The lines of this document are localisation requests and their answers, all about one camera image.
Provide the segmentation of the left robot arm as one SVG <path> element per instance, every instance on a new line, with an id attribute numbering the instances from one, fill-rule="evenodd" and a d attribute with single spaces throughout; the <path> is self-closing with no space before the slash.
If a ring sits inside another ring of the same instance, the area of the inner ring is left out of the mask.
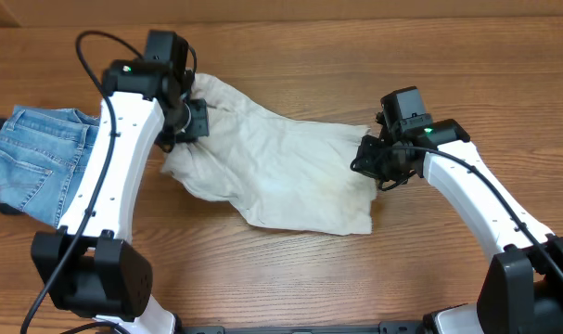
<path id="1" fill-rule="evenodd" d="M 41 299 L 113 333 L 179 333 L 180 318 L 152 294 L 149 261 L 132 244 L 134 204 L 150 150 L 170 152 L 208 134 L 206 104 L 191 96 L 197 55 L 172 31 L 152 30 L 134 59 L 113 61 L 93 82 L 100 126 L 83 179 L 53 233 L 31 256 Z"/>

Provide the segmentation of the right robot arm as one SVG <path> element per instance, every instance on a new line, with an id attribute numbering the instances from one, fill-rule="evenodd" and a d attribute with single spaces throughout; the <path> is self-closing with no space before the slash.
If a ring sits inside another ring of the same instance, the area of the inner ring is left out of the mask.
<path id="1" fill-rule="evenodd" d="M 365 135 L 353 171 L 388 191 L 417 175 L 454 207 L 489 269 L 476 302 L 419 321 L 389 321 L 381 333 L 563 333 L 563 237 L 530 215 L 483 162 L 455 120 L 433 121 L 414 86 L 380 100 L 378 136 Z"/>

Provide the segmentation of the beige khaki shorts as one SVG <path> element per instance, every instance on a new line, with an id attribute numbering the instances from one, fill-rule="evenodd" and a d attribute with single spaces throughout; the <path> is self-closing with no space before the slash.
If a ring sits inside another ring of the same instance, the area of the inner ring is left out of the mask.
<path id="1" fill-rule="evenodd" d="M 291 120 L 204 73 L 193 96 L 210 133 L 176 145 L 161 169 L 190 194 L 227 201 L 256 227 L 371 233 L 376 183 L 350 168 L 368 126 Z"/>

